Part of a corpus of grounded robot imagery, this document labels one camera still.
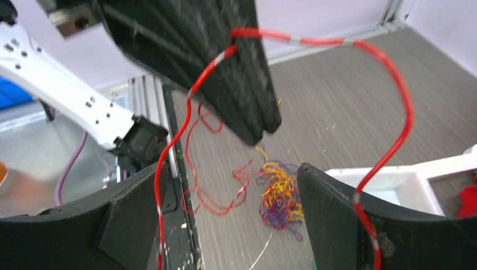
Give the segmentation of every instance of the white box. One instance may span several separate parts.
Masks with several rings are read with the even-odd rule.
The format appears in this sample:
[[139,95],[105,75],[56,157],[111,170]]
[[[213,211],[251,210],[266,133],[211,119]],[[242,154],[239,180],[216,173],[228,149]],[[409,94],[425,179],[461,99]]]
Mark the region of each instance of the white box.
[[[331,169],[325,173],[357,187],[371,168]],[[413,210],[444,215],[428,179],[415,166],[385,166],[368,182],[364,192]]]

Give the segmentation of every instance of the gray table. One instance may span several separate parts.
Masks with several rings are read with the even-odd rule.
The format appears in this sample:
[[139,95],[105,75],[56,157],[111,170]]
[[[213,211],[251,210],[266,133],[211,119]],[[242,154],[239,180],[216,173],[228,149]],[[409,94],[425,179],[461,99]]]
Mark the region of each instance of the gray table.
[[[402,72],[415,106],[415,126],[389,165],[414,164],[459,155],[477,142],[477,79],[462,70],[411,29],[372,38]],[[370,167],[399,134],[403,110],[387,73],[373,59],[353,49],[330,49],[271,67],[283,125],[263,143],[272,159],[308,162],[330,168]],[[174,94],[178,122],[185,98]],[[190,154],[202,188],[222,204],[239,184],[232,170],[250,157],[260,158],[231,132],[212,135],[199,126]],[[262,164],[255,163],[257,170]],[[433,182],[447,215],[455,215],[458,192],[472,183],[468,174]],[[260,220],[264,187],[252,184],[247,201],[217,218],[201,209],[195,215],[206,270],[314,269],[305,225],[297,242],[287,231],[274,232]]]

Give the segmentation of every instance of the purple cable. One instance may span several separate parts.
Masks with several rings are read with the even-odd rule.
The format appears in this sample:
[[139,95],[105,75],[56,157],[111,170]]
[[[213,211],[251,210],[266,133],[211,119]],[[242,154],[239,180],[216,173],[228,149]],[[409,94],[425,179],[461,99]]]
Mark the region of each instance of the purple cable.
[[84,144],[86,143],[87,138],[88,138],[88,132],[86,132],[86,130],[84,130],[83,131],[83,137],[81,138],[81,142],[80,142],[78,148],[73,153],[73,156],[71,156],[71,159],[68,161],[65,169],[61,173],[60,179],[58,180],[58,183],[56,184],[56,188],[55,188],[55,203],[56,203],[56,206],[61,206],[63,204],[63,201],[61,200],[61,190],[63,189],[63,184],[65,183],[66,176],[68,176],[68,173],[70,172],[71,167],[73,167],[73,164],[75,163],[79,154],[83,150],[83,147],[84,147]]

